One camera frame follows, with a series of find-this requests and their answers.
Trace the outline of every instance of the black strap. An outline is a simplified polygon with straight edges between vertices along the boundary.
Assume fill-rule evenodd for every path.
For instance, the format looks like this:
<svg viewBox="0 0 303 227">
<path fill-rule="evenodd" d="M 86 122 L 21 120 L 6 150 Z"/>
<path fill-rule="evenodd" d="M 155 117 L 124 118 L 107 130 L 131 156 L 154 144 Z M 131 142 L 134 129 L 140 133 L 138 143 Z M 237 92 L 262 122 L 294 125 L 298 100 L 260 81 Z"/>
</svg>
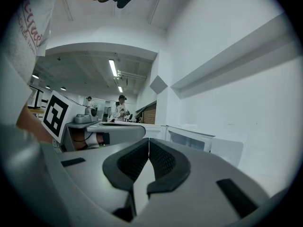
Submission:
<svg viewBox="0 0 303 227">
<path fill-rule="evenodd" d="M 216 183 L 241 218 L 258 208 L 231 179 L 223 179 Z"/>
<path fill-rule="evenodd" d="M 158 140 L 150 139 L 149 159 L 156 181 L 147 186 L 147 194 L 172 192 L 190 174 L 190 162 L 180 151 L 168 147 Z"/>
<path fill-rule="evenodd" d="M 62 161 L 61 164 L 63 167 L 72 166 L 75 164 L 79 164 L 81 162 L 84 162 L 85 160 L 83 158 L 75 158 L 72 160 Z"/>
</svg>

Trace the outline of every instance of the black rubber pad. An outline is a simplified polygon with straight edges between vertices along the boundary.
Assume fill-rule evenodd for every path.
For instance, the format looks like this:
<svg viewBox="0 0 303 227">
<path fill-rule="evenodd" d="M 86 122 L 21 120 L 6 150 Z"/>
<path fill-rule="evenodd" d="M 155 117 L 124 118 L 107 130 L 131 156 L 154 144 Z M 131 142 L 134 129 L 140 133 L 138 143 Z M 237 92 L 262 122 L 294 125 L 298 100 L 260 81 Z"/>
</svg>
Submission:
<svg viewBox="0 0 303 227">
<path fill-rule="evenodd" d="M 180 151 L 150 139 L 151 164 L 156 181 L 147 186 L 147 194 L 171 192 L 178 188 L 190 174 L 190 162 Z"/>
<path fill-rule="evenodd" d="M 217 181 L 217 184 L 241 218 L 258 208 L 231 179 Z"/>
<path fill-rule="evenodd" d="M 72 166 L 75 164 L 79 164 L 81 162 L 84 162 L 85 160 L 83 158 L 75 158 L 72 160 L 62 161 L 61 164 L 63 167 Z"/>
<path fill-rule="evenodd" d="M 103 162 L 102 169 L 113 187 L 132 192 L 133 184 L 147 160 L 148 139 L 143 139 L 110 155 Z"/>
</svg>

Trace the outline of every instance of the man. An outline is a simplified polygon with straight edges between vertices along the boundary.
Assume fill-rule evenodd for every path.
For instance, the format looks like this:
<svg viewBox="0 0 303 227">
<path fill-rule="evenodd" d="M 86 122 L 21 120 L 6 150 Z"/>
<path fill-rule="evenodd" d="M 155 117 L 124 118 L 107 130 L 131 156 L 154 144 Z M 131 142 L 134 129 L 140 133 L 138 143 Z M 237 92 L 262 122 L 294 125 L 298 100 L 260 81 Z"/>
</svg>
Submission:
<svg viewBox="0 0 303 227">
<path fill-rule="evenodd" d="M 112 116 L 110 117 L 109 121 L 124 121 L 124 116 L 129 115 L 129 111 L 125 110 L 125 100 L 126 97 L 124 95 L 120 95 L 118 102 L 115 102 L 114 106 L 112 107 Z"/>
<path fill-rule="evenodd" d="M 50 18 L 55 1 L 24 0 L 12 16 L 3 35 L 0 53 L 7 61 L 8 66 L 6 68 L 10 73 L 8 77 L 14 78 L 15 81 L 19 82 L 19 85 L 21 85 L 22 80 L 24 84 L 30 81 L 37 56 L 45 55 L 47 39 L 50 36 Z M 29 96 L 28 93 L 29 90 L 26 86 L 18 88 L 18 95 Z M 17 126 L 33 133 L 40 141 L 51 143 L 53 140 L 52 136 L 42 126 L 41 122 L 31 114 L 26 105 L 19 115 Z M 98 143 L 103 142 L 101 135 L 97 134 L 96 138 Z M 75 132 L 73 139 L 77 149 L 86 145 L 83 132 Z"/>
<path fill-rule="evenodd" d="M 87 108 L 92 107 L 93 106 L 93 102 L 91 101 L 91 96 L 86 98 L 88 103 L 87 103 Z"/>
</svg>

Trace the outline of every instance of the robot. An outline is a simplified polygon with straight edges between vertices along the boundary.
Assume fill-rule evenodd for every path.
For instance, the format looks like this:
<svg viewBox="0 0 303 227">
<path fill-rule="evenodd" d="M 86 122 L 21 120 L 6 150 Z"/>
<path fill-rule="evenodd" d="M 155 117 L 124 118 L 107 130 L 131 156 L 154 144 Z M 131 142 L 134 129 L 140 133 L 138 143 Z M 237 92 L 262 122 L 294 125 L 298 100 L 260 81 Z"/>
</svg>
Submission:
<svg viewBox="0 0 303 227">
<path fill-rule="evenodd" d="M 91 122 L 81 123 L 86 115 Z M 44 119 L 50 121 L 56 145 L 65 146 L 58 153 L 25 131 L 0 126 L 7 179 L 29 209 L 51 226 L 249 226 L 281 199 L 269 199 L 256 182 L 218 156 L 143 139 L 142 126 L 104 124 L 93 115 L 53 92 Z M 75 151 L 69 133 L 73 127 L 107 134 L 106 146 Z M 134 183 L 148 160 L 155 181 L 145 190 L 147 206 L 137 214 Z"/>
</svg>

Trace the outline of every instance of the cable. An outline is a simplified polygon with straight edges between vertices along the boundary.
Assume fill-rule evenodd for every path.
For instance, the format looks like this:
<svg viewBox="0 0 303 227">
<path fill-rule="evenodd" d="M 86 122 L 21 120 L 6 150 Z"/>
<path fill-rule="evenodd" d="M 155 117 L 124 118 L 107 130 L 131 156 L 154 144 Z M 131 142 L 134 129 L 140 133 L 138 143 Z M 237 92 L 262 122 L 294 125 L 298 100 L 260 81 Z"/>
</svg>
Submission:
<svg viewBox="0 0 303 227">
<path fill-rule="evenodd" d="M 92 132 L 85 140 L 74 140 L 74 141 L 75 141 L 75 142 L 84 142 L 84 141 L 86 141 L 92 134 L 93 134 L 93 132 Z"/>
</svg>

